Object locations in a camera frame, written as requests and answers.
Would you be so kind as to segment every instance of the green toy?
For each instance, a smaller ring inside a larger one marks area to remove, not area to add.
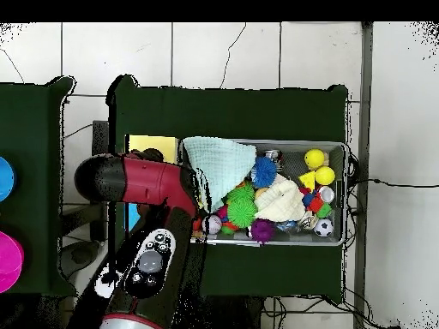
[[[229,228],[227,226],[222,226],[221,227],[221,232],[226,234],[226,235],[233,235],[235,233],[234,230],[232,230],[231,228]]]
[[[243,187],[236,187],[227,195],[227,204],[236,200],[255,200],[255,190],[249,182],[244,182]]]
[[[239,228],[249,227],[255,220],[256,212],[256,204],[248,199],[235,200],[227,208],[229,221]]]
[[[319,211],[316,213],[316,216],[318,218],[326,218],[333,209],[328,203],[323,203],[323,206],[319,209]]]

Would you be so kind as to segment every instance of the yellow ball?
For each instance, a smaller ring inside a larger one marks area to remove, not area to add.
[[[319,166],[323,165],[325,161],[325,154],[322,150],[311,149],[305,154],[305,163],[310,169],[317,169]]]
[[[335,179],[334,171],[328,166],[322,166],[316,171],[316,182],[321,185],[329,185]]]

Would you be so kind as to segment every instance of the green mat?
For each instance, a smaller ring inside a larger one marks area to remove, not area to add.
[[[344,142],[346,98],[344,86],[326,91],[156,88],[138,87],[125,75],[111,85],[107,103],[115,105],[110,121],[116,122],[113,137],[122,152],[125,135]],[[116,233],[122,241],[122,206]],[[189,267],[201,252],[202,246],[191,244]],[[209,245],[201,294],[326,294],[340,303],[341,258],[341,247]]]
[[[8,292],[74,295],[58,273],[61,231],[60,111],[74,80],[45,86],[0,84],[0,156],[14,167],[15,190],[0,203],[0,230],[21,243],[21,276]]]

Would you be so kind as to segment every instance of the soccer ball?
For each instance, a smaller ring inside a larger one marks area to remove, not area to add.
[[[319,219],[314,232],[320,237],[328,237],[334,231],[333,223],[328,218]]]

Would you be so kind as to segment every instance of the towel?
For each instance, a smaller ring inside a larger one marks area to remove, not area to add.
[[[221,198],[250,173],[256,160],[256,148],[227,139],[202,136],[186,138],[183,144],[200,184],[204,209],[208,213],[214,212],[224,205]]]
[[[299,221],[305,214],[303,197],[295,182],[286,179],[276,183],[255,200],[259,211],[256,218],[273,222]]]

